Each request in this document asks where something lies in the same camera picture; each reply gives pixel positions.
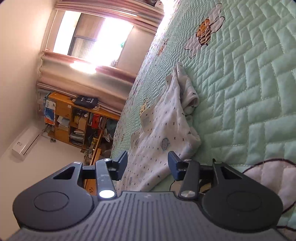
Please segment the wooden bookshelf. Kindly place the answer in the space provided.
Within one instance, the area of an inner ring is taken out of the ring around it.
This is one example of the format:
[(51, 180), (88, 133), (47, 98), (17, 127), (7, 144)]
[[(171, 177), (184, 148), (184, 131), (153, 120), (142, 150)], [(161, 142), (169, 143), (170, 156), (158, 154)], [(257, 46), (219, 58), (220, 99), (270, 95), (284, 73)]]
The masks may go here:
[(93, 109), (74, 104), (74, 99), (52, 92), (45, 100), (45, 123), (50, 126), (48, 136), (87, 149), (101, 139), (108, 120), (119, 120), (119, 115), (99, 105)]

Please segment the pink curtain right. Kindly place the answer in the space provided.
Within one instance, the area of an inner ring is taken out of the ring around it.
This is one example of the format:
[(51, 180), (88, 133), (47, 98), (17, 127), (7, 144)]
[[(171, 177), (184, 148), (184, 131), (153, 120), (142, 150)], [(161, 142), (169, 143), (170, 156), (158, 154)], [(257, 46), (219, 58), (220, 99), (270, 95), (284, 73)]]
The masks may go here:
[(164, 12), (146, 1), (57, 1), (55, 9), (77, 11), (103, 18), (118, 18), (155, 33)]

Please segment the white dotted baby garment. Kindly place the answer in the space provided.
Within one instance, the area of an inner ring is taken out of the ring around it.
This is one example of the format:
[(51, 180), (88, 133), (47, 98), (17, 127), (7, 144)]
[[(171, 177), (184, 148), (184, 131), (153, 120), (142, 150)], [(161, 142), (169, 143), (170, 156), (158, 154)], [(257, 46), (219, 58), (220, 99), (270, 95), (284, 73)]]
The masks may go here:
[(118, 193), (152, 190), (170, 174), (170, 151), (189, 159), (201, 145), (191, 116), (199, 97), (183, 64), (178, 62), (165, 81), (163, 91), (140, 115), (140, 128), (130, 137), (127, 166), (116, 184)]

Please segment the green quilted bee bedspread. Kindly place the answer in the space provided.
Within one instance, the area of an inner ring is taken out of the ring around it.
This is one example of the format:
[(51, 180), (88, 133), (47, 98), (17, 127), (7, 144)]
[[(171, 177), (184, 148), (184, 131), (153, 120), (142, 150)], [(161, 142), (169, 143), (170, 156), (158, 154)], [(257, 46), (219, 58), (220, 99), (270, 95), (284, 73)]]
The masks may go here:
[(200, 103), (195, 159), (255, 171), (282, 197), (295, 230), (295, 1), (164, 1), (165, 16), (129, 93), (112, 156), (130, 148), (140, 114), (180, 62)]

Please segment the nightstand clutter with plush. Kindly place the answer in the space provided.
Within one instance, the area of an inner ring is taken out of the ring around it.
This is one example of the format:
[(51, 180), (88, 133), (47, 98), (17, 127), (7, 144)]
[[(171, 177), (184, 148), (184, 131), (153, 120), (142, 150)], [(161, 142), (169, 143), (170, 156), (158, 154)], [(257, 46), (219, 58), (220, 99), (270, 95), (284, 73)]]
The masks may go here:
[(161, 0), (144, 0), (147, 4), (153, 7), (160, 8), (163, 6), (163, 3)]

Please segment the dark hanging tote bag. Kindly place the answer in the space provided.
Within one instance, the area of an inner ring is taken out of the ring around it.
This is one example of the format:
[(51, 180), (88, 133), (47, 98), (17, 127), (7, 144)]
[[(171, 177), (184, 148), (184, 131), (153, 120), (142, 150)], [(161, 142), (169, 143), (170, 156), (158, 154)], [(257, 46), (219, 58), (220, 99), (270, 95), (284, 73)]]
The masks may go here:
[(93, 109), (98, 105), (98, 98), (79, 95), (75, 98), (74, 104), (84, 108)]

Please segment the pink curtain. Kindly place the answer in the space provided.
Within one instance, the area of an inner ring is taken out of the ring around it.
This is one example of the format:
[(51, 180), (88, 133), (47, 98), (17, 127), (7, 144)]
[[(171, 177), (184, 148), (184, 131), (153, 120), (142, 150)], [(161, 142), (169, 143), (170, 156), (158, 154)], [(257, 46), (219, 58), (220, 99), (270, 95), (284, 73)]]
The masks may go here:
[(57, 1), (55, 9), (77, 11), (103, 18), (118, 18), (155, 33), (164, 12), (146, 1)]
[(37, 83), (65, 95), (98, 98), (101, 108), (120, 115), (136, 75), (80, 58), (44, 51)]

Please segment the pink curtain left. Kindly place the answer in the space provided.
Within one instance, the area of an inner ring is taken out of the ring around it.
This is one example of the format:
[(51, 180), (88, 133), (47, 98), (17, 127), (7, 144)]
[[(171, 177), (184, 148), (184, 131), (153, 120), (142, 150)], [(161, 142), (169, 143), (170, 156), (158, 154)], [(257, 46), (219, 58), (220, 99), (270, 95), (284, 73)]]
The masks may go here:
[(80, 58), (44, 51), (37, 83), (65, 95), (98, 98), (101, 108), (120, 115), (136, 75)]

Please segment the white wall air conditioner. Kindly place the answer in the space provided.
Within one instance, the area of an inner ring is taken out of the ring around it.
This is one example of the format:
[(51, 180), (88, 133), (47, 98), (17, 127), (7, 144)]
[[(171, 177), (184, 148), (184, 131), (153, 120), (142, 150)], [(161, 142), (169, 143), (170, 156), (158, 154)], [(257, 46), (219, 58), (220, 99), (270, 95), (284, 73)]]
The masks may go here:
[(37, 141), (40, 136), (41, 130), (36, 126), (30, 126), (14, 143), (11, 151), (12, 154), (19, 160), (23, 161), (30, 148)]

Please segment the wooden desk with drawers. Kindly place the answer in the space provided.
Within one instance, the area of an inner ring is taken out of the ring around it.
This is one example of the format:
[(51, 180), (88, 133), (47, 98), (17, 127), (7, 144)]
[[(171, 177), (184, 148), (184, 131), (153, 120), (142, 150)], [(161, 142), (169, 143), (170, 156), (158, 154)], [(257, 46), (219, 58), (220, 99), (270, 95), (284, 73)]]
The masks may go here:
[(98, 141), (95, 145), (95, 150), (93, 151), (93, 156), (90, 161), (90, 167), (91, 167), (91, 178), (87, 178), (84, 181), (84, 189), (91, 195), (96, 196), (97, 195), (97, 188), (96, 188), (96, 172), (95, 172), (95, 164), (99, 160), (99, 157), (101, 155), (101, 148), (100, 143), (103, 136), (103, 130), (99, 131), (99, 137)]

